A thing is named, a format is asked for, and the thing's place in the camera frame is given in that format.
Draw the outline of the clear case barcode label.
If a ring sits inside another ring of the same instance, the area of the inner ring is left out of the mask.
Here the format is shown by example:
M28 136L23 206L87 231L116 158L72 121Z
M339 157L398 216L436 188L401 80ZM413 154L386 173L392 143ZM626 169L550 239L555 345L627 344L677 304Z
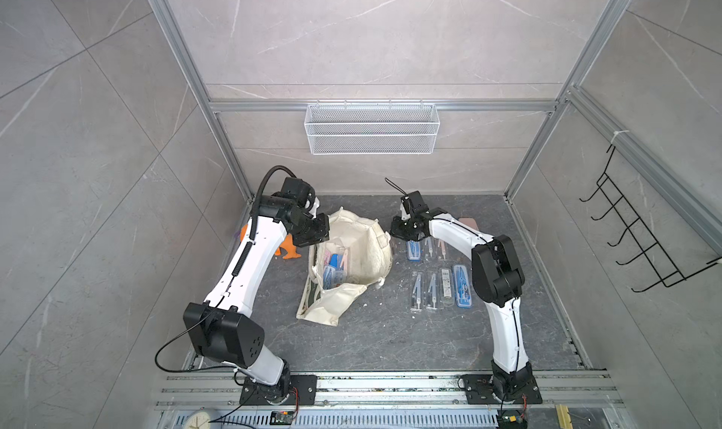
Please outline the clear case barcode label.
M452 273L449 268L440 269L440 279L442 288L442 302L445 306L451 306L454 303Z

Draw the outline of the floral canvas tote bag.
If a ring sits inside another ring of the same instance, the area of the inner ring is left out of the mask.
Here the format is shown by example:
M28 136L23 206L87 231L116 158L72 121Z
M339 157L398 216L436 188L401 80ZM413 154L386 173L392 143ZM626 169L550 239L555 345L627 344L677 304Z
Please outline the floral canvas tote bag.
M329 222L329 239L309 248L308 278L296 318L336 327L370 286L385 283L392 248L389 233L377 220L340 208Z

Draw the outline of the blue box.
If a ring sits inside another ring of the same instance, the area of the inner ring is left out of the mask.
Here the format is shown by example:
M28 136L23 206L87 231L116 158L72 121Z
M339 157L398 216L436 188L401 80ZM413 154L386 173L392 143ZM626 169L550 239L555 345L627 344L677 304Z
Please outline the blue box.
M461 309L470 309L472 297L467 268L464 265L454 265L452 272L456 286L456 305Z

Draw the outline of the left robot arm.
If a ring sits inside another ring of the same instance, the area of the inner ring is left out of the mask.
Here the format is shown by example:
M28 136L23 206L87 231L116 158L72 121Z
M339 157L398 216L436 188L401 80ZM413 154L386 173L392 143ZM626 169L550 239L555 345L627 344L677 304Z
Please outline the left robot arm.
M264 329L251 319L253 306L284 241L304 248L329 239L329 217L318 207L315 189L291 169L276 165L267 171L231 263L201 303L187 305L185 331L171 340L187 337L197 355L216 361L217 369L237 369L269 395L268 401L290 393L291 371L289 363L265 345Z

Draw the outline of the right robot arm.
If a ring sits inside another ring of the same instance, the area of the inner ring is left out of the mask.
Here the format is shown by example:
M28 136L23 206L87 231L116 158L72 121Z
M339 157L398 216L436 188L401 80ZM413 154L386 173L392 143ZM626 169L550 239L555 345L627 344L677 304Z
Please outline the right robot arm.
M513 241L507 235L477 231L447 213L396 216L390 234L403 241L439 239L471 261L471 287L485 303L492 327L494 396L511 402L534 376L521 328L521 297L526 281Z

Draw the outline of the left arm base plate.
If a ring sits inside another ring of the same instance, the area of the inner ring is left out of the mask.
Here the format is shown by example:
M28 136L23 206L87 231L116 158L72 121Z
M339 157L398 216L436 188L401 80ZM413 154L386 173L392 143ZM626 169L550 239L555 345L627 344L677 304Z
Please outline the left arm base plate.
M318 377L313 374L282 376L278 385L267 386L246 377L240 403L245 406L312 406L317 394Z

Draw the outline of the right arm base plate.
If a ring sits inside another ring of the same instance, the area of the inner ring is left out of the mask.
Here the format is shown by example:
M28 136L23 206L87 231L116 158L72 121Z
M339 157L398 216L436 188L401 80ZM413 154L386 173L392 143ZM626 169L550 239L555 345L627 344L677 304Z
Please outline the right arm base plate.
M515 391L503 391L492 374L463 374L457 381L470 405L540 405L543 397L534 378Z

